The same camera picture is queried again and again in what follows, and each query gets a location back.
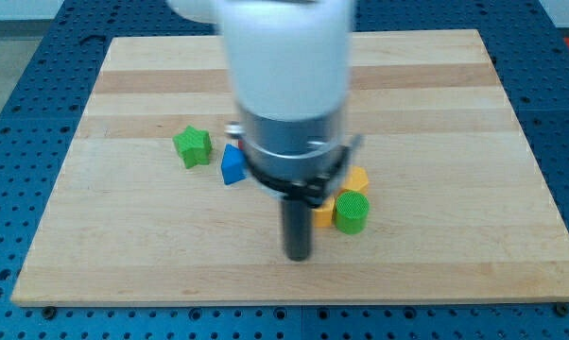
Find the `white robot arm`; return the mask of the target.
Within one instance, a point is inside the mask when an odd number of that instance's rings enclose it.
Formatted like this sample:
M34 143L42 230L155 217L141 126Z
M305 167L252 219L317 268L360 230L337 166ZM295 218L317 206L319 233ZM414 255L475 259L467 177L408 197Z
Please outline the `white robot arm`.
M304 261L312 211L345 179L362 138L345 139L355 4L330 1L168 0L221 35L250 174L279 198L286 257Z

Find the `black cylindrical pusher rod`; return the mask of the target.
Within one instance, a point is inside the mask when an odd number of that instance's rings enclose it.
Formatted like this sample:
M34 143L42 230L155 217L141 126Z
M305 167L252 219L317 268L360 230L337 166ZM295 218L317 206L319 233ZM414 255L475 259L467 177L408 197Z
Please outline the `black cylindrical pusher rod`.
M281 201L283 248L286 257L301 262L312 250L312 210L302 200Z

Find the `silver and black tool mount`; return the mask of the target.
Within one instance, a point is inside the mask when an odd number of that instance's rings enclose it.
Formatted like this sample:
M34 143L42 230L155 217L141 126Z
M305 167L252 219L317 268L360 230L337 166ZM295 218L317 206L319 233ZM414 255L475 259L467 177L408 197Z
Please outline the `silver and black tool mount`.
M225 133L243 140L248 172L274 197L311 208L338 190L363 144L361 134L346 138L343 109L285 121L240 108L239 118L226 124Z

